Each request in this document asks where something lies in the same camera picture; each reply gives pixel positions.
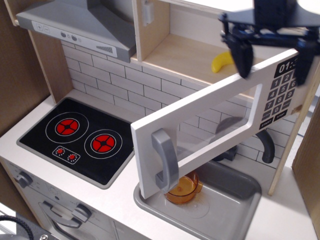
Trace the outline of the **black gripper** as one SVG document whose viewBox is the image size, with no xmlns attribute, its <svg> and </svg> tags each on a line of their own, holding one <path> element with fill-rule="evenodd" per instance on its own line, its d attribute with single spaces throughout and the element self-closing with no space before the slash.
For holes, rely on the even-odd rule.
<svg viewBox="0 0 320 240">
<path fill-rule="evenodd" d="M 222 13 L 222 40 L 230 48 L 239 75 L 246 79 L 253 65 L 253 46 L 294 48 L 295 77 L 302 86 L 320 52 L 320 15 L 296 0 L 255 0 L 253 8 Z"/>
</svg>

